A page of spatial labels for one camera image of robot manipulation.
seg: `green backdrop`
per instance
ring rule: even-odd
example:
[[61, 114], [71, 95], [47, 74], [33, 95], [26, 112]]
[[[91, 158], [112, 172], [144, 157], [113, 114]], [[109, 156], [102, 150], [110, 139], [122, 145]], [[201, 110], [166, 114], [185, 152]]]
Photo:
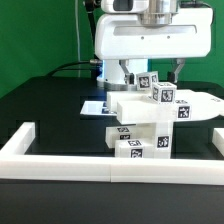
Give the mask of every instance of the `green backdrop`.
[[[187, 59], [180, 79], [211, 81], [224, 86], [224, 1], [206, 2], [216, 12], [212, 50], [205, 58]], [[86, 60], [93, 57], [92, 40], [83, 0], [78, 5], [81, 59]], [[0, 97], [31, 77], [45, 75], [59, 65], [78, 59], [75, 7], [75, 0], [1, 1]], [[98, 10], [95, 14], [98, 17], [101, 12]], [[170, 60], [152, 60], [152, 70], [158, 70], [160, 78], [165, 78], [171, 70]]]

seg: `black cable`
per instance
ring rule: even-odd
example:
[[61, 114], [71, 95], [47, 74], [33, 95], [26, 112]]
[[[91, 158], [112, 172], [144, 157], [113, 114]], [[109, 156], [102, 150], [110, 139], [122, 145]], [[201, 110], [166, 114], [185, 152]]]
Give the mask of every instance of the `black cable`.
[[88, 14], [88, 19], [89, 19], [89, 24], [90, 24], [90, 29], [91, 29], [93, 45], [95, 45], [96, 24], [94, 21], [94, 14], [93, 14], [93, 12], [88, 12], [87, 14]]
[[90, 71], [90, 68], [61, 68], [58, 70], [55, 70], [54, 73], [51, 75], [48, 75], [48, 77], [52, 77], [55, 73], [60, 72], [60, 71]]
[[69, 67], [69, 66], [74, 66], [74, 65], [82, 65], [82, 64], [89, 64], [89, 61], [78, 61], [78, 62], [71, 62], [71, 63], [66, 63], [64, 65], [61, 65], [57, 67], [56, 69], [48, 72], [45, 76], [51, 77], [54, 75], [55, 72], [58, 72], [60, 69]]

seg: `white box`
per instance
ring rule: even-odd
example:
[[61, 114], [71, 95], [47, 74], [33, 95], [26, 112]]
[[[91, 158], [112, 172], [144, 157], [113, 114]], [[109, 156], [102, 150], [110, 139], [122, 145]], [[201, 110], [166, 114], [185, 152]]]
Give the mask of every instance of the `white box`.
[[153, 158], [153, 144], [148, 139], [116, 141], [115, 157]]
[[109, 148], [115, 148], [116, 140], [136, 138], [135, 126], [120, 126], [106, 128], [106, 143]]
[[136, 74], [137, 90], [151, 90], [153, 82], [159, 82], [158, 72], [144, 72]]
[[154, 82], [152, 84], [152, 100], [159, 104], [175, 102], [177, 86], [170, 82]]

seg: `black tabletop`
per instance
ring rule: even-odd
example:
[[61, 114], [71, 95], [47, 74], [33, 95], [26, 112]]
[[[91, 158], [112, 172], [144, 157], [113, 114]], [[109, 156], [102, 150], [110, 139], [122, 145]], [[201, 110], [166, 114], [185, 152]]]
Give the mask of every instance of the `black tabletop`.
[[[179, 89], [224, 98], [217, 84]], [[24, 121], [36, 123], [27, 154], [114, 156], [105, 128], [115, 117], [80, 116], [85, 100], [106, 100], [91, 79], [32, 78], [0, 99], [0, 144]], [[172, 158], [223, 159], [211, 142], [224, 119], [174, 125]], [[0, 223], [222, 223], [224, 187], [179, 184], [0, 180]]]

